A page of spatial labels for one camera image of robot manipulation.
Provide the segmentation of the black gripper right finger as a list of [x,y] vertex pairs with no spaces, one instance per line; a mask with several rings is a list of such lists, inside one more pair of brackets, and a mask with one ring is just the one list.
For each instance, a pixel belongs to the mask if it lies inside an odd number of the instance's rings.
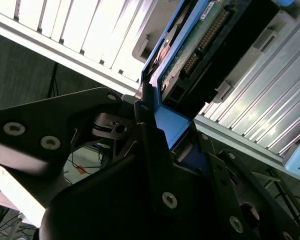
[[300,226],[231,150],[190,125],[176,144],[176,163],[202,176],[204,217],[225,240],[300,240]]

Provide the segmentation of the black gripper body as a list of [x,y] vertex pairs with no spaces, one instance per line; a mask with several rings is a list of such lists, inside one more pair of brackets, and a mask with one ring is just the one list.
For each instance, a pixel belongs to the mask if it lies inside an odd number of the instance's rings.
[[223,222],[212,188],[199,174],[173,166],[177,207],[155,211],[145,168],[132,157],[60,192],[45,211],[41,240],[212,240]]

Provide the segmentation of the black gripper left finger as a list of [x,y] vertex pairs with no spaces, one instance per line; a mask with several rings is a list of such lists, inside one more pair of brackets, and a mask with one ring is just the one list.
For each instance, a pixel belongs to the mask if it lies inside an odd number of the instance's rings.
[[0,110],[1,193],[26,216],[44,216],[55,197],[75,185],[62,178],[68,156],[110,139],[112,160],[96,173],[127,158],[140,161],[154,210],[171,216],[178,204],[174,165],[152,100],[148,94],[129,103],[98,87]]

